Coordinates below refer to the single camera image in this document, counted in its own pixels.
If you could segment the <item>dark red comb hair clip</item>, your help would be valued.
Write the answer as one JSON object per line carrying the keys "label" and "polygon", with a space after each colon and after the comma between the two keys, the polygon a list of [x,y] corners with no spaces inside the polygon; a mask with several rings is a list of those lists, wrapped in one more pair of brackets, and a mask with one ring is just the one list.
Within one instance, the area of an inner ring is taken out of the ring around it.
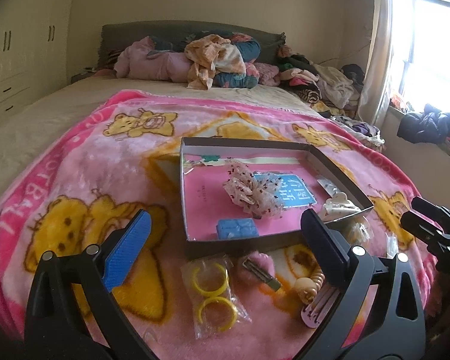
{"label": "dark red comb hair clip", "polygon": [[340,294],[341,291],[339,289],[325,283],[314,300],[301,311],[301,319],[305,326],[311,329],[320,326],[320,323],[327,316],[328,311],[331,310]]}

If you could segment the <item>white bead clips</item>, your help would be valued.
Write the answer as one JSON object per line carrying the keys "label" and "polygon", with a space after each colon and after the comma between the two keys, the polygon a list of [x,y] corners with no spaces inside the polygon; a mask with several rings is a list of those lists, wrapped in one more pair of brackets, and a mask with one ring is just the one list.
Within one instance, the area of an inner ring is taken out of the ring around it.
{"label": "white bead clips", "polygon": [[343,231],[343,236],[350,245],[360,245],[366,249],[371,240],[370,225],[365,219],[351,223]]}

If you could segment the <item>white cloud claw clip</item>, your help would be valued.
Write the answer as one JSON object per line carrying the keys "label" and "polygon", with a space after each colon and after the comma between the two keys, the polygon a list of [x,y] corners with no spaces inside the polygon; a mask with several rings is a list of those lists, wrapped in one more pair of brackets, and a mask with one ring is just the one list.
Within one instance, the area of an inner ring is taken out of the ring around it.
{"label": "white cloud claw clip", "polygon": [[349,215],[355,215],[360,211],[361,209],[348,199],[346,193],[339,192],[329,197],[323,203],[319,217],[322,219],[322,222],[330,222]]}

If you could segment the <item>pink fluffy hair clip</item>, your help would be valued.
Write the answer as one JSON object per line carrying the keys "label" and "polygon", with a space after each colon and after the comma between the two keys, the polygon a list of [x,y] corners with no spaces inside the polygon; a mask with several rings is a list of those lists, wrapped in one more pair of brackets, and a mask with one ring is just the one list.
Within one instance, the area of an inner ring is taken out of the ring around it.
{"label": "pink fluffy hair clip", "polygon": [[248,285],[265,284],[273,292],[281,289],[275,276],[273,258],[259,251],[251,252],[237,260],[236,272],[241,282]]}

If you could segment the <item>blue small box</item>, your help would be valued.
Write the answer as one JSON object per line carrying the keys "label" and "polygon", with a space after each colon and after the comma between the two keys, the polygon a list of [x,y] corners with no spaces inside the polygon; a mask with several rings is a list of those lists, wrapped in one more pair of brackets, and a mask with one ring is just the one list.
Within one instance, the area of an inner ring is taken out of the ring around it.
{"label": "blue small box", "polygon": [[218,239],[243,239],[259,237],[253,219],[220,219],[216,226]]}

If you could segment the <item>pink dotted fabric bow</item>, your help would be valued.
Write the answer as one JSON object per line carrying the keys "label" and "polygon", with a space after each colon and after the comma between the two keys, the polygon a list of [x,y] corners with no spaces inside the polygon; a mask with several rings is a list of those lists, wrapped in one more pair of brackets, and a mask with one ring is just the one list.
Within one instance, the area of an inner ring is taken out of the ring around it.
{"label": "pink dotted fabric bow", "polygon": [[223,188],[232,203],[255,219],[278,218],[284,210],[280,197],[283,178],[275,173],[255,174],[246,163],[225,161],[228,174]]}

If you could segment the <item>clear plastic packet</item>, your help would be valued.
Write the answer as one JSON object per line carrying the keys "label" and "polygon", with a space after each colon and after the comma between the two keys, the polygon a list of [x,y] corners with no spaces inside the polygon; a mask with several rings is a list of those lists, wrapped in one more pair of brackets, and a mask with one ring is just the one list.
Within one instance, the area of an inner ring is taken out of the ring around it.
{"label": "clear plastic packet", "polygon": [[386,233],[386,258],[394,258],[399,252],[398,239],[393,232]]}

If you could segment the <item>dark clothes on windowsill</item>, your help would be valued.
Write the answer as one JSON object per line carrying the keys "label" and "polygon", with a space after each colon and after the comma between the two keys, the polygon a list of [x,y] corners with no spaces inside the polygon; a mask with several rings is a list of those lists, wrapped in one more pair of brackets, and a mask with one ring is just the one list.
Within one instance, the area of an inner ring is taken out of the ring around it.
{"label": "dark clothes on windowsill", "polygon": [[423,112],[409,112],[401,118],[397,136],[413,144],[432,143],[450,148],[450,112],[429,104]]}

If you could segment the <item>laundry basket with clothes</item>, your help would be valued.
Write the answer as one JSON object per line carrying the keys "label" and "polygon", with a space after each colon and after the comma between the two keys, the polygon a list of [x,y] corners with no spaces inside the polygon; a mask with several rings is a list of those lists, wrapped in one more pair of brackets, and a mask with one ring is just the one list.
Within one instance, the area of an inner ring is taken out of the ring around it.
{"label": "laundry basket with clothes", "polygon": [[334,115],[331,117],[331,121],[355,137],[364,146],[380,153],[385,148],[385,140],[381,137],[378,127],[344,115]]}

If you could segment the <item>pink cartoon bear blanket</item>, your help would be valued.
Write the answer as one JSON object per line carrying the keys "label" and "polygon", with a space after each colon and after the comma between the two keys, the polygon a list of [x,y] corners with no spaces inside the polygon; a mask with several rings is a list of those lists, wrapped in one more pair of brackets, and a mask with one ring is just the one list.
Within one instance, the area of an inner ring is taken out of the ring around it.
{"label": "pink cartoon bear blanket", "polygon": [[299,318],[296,279],[314,268],[302,245],[274,253],[281,292],[236,283],[251,322],[197,340],[181,279],[185,235],[179,204],[179,146],[183,137],[295,141],[318,147],[370,198],[372,254],[386,233],[430,297],[435,260],[399,219],[418,189],[384,155],[320,116],[211,99],[128,89],[114,94],[36,157],[0,197],[0,327],[23,339],[26,301],[38,261],[51,250],[75,254],[102,242],[136,211],[149,211],[151,237],[113,295],[139,332],[156,332],[173,359],[290,359],[310,337]]}

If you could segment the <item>cream curtain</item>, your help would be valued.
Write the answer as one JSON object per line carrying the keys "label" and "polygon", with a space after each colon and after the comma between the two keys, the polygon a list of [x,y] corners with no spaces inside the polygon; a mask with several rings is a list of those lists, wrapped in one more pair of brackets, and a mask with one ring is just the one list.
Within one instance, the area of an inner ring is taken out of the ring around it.
{"label": "cream curtain", "polygon": [[387,74],[391,63],[393,0],[374,0],[369,57],[358,104],[358,117],[381,128],[389,100]]}

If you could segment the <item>clothes pile on bed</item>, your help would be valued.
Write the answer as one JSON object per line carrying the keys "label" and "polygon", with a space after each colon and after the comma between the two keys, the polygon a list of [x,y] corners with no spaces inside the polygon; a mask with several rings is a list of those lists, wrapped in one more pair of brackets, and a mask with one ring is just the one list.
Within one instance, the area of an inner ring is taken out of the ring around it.
{"label": "clothes pile on bed", "polygon": [[276,54],[280,74],[275,77],[280,87],[297,95],[317,112],[354,118],[365,78],[357,64],[340,69],[312,63],[304,55],[281,46]]}

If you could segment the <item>beige bed sheet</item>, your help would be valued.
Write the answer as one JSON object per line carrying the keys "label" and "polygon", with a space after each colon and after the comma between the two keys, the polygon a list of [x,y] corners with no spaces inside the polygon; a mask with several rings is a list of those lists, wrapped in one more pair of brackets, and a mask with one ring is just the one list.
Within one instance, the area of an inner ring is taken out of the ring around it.
{"label": "beige bed sheet", "polygon": [[89,116],[122,89],[181,98],[240,102],[317,116],[299,97],[278,87],[192,90],[167,81],[92,76],[42,97],[9,118],[0,117],[0,197],[26,167],[69,128]]}

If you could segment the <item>grey cardboard box tray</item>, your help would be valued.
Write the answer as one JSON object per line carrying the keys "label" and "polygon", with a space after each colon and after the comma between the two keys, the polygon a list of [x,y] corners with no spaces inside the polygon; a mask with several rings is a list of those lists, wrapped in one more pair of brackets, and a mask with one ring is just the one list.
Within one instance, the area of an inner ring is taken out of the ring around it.
{"label": "grey cardboard box tray", "polygon": [[309,144],[186,137],[179,157],[188,258],[298,244],[307,209],[341,230],[373,208],[362,189]]}

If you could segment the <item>pink pyjama pile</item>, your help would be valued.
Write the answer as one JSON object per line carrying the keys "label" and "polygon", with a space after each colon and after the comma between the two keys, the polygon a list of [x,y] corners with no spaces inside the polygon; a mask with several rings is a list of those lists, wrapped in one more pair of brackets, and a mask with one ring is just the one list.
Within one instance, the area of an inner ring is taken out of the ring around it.
{"label": "pink pyjama pile", "polygon": [[170,42],[147,36],[124,49],[113,70],[117,78],[186,83],[192,64],[183,52],[174,51]]}

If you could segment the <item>teal floral pillow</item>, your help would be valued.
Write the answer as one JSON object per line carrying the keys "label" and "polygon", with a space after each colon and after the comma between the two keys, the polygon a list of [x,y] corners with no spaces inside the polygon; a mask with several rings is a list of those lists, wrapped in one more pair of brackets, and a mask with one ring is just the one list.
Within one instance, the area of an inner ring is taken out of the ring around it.
{"label": "teal floral pillow", "polygon": [[230,39],[211,33],[188,43],[183,52],[153,49],[146,58],[163,64],[156,69],[159,80],[186,82],[190,89],[250,89],[259,80],[254,58],[259,55],[260,46],[250,37],[242,45],[251,46],[252,54],[241,51]]}

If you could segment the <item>dark grey headboard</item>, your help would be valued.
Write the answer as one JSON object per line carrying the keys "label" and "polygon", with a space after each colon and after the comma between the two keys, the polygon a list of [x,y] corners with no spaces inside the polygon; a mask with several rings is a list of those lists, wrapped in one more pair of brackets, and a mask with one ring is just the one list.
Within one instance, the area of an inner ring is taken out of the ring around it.
{"label": "dark grey headboard", "polygon": [[193,20],[149,20],[122,24],[106,24],[101,30],[98,49],[98,69],[112,69],[122,51],[133,42],[147,36],[155,36],[176,47],[184,47],[193,34],[203,31],[223,33],[243,33],[254,38],[261,47],[257,58],[259,63],[276,64],[277,52],[286,43],[285,33],[268,33],[253,28],[202,22]]}

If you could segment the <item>white wardrobe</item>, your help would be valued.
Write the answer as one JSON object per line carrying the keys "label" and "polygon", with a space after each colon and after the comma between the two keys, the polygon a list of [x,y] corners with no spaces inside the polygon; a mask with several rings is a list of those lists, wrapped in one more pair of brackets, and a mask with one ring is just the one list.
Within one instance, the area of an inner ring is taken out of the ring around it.
{"label": "white wardrobe", "polygon": [[72,0],[0,0],[0,125],[67,85]]}

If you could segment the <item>orange floral cloth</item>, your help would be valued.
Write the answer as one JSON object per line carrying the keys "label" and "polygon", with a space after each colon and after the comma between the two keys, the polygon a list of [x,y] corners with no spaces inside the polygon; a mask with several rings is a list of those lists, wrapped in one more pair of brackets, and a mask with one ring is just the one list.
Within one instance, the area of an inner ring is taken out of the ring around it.
{"label": "orange floral cloth", "polygon": [[191,41],[184,48],[185,56],[193,62],[187,74],[189,89],[208,90],[217,73],[246,74],[245,62],[230,39],[210,34]]}

